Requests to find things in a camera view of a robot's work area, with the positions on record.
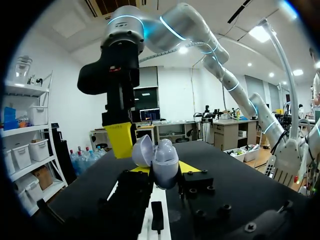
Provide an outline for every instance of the wooden floor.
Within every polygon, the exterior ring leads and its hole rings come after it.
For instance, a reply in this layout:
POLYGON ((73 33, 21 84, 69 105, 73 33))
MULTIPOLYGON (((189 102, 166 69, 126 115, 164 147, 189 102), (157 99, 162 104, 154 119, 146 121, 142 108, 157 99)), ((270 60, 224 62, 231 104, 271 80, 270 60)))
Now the wooden floor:
MULTIPOLYGON (((246 165, 255 168, 261 173, 264 173, 266 170, 266 166, 269 157, 271 156, 270 149, 263 149, 262 147, 259 149, 258 157, 255 160, 244 162, 246 165)), ((293 184, 291 189, 298 191, 301 186, 306 184, 306 179, 303 180, 301 184, 293 184)))

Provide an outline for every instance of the person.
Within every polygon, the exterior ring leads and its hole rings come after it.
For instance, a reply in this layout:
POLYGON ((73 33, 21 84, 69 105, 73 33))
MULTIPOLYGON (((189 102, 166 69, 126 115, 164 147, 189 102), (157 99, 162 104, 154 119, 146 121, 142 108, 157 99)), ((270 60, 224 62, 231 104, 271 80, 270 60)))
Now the person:
POLYGON ((299 104, 298 116, 299 116, 299 119, 305 118, 304 106, 302 104, 299 104))
MULTIPOLYGON (((310 47, 309 52, 314 64, 320 62, 320 58, 313 48, 310 47)), ((316 74, 313 79, 313 102, 316 106, 320 105, 320 68, 316 69, 316 74)))

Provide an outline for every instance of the ceiling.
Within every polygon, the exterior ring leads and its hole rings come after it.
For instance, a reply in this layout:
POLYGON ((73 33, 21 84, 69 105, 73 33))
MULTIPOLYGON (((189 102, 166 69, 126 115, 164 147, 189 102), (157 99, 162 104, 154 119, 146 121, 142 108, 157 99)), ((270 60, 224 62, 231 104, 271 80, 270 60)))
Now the ceiling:
MULTIPOLYGON (((228 23, 230 17, 245 0, 185 0, 205 19, 221 45, 229 52, 230 59, 223 66, 239 75, 249 75, 278 84, 285 81, 285 73, 278 54, 270 40, 261 43, 248 32, 267 17, 277 33, 292 70, 302 69, 304 74, 295 76, 296 83, 311 83, 315 69, 309 55, 309 41, 299 27, 299 21, 290 21, 283 14, 276 0, 252 0, 240 15, 228 23)), ((85 65, 95 62, 100 57, 100 42, 107 20, 94 18, 89 9, 84 7, 84 0, 56 0, 43 13, 35 28, 49 39, 66 49, 78 62, 85 65)), ((179 0, 147 0, 140 6, 142 11, 161 15, 173 7, 179 0)), ((140 55, 144 58, 154 53, 145 49, 140 55)), ((143 62, 141 67, 192 67, 203 55, 196 48, 189 48, 186 55, 178 52, 143 62)))

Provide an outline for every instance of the blue container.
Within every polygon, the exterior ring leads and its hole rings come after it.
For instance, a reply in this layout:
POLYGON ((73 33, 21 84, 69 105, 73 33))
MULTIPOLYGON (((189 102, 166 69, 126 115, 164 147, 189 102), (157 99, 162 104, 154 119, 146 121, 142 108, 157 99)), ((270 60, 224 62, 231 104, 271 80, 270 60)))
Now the blue container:
POLYGON ((6 106, 4 108, 4 122, 13 122, 16 120, 16 110, 6 106))
POLYGON ((18 121, 17 120, 5 121, 3 123, 3 130, 4 131, 11 130, 11 129, 17 129, 18 127, 19 127, 19 125, 18 125, 18 121))

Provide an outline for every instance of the white robotic arm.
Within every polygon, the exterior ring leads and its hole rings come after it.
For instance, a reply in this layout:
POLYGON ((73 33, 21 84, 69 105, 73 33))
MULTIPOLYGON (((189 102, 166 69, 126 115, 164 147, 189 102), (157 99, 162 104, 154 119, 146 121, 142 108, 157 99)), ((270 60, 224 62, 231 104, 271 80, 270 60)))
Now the white robotic arm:
POLYGON ((203 66, 221 81, 244 116, 250 118, 258 115, 259 125, 270 146, 275 148, 274 156, 268 162, 272 169, 268 167, 266 174, 269 176, 272 173, 277 181, 290 185, 298 174, 302 160, 309 165, 313 160, 311 155, 316 158, 320 152, 320 122, 316 123, 308 138, 288 138, 262 98, 256 93, 248 98, 237 78, 223 67, 230 57, 228 52, 192 6, 179 3, 162 16, 150 16, 134 6, 120 7, 108 23, 101 48, 129 41, 137 45, 139 54, 146 45, 153 52, 159 53, 158 57, 174 52, 172 49, 185 40, 202 43, 194 45, 205 55, 203 66))

